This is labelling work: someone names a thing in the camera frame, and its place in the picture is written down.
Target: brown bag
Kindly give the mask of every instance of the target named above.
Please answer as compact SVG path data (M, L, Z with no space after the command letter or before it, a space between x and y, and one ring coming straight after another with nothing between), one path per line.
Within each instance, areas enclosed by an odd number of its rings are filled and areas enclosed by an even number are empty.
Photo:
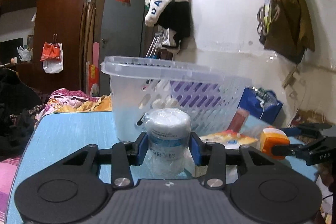
M270 24L264 49L274 50L299 64L304 51L315 51L314 34L305 0L272 0L280 8L278 19Z

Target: wooden wardrobe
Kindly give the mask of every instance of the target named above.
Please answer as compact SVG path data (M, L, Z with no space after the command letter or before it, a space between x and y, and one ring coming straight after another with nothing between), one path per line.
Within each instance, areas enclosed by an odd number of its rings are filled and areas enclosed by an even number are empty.
M80 89L79 41L83 6L86 0L0 0L1 12L37 7L33 57L31 63L16 66L20 79L43 93L59 88ZM41 54L44 42L57 42L63 47L63 71L45 73Z

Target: silver bolt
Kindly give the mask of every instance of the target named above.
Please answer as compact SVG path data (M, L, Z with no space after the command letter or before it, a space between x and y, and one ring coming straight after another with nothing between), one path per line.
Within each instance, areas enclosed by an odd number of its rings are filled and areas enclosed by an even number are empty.
M114 184L119 187L126 187L130 185L131 181L128 178L118 178L114 181Z
M209 179L207 181L207 185L209 185L210 187L220 187L223 185L223 181L220 179Z

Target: black circular pad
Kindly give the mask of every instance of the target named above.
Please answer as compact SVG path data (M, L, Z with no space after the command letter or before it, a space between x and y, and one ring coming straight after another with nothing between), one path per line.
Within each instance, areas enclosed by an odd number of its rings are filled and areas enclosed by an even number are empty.
M78 191L78 186L71 180L58 179L48 181L40 186L38 195L50 202L64 202L73 198Z
M95 214L107 195L94 175L34 175L18 186L14 200L24 220L65 224Z
M270 224L302 223L315 217L320 189L300 174L249 175L236 180L232 202L251 219Z

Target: red package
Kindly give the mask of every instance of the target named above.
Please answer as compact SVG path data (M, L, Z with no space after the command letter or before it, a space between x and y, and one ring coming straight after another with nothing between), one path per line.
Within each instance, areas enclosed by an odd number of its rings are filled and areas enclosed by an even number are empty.
M58 43L51 44L51 43L44 42L41 61L47 61L47 60L60 61L60 59L61 59L61 51L60 51Z
M239 130L242 128L249 115L250 112L248 112L247 110L242 108L238 109L227 130L239 132Z
M86 62L86 92L91 97L99 96L99 68Z

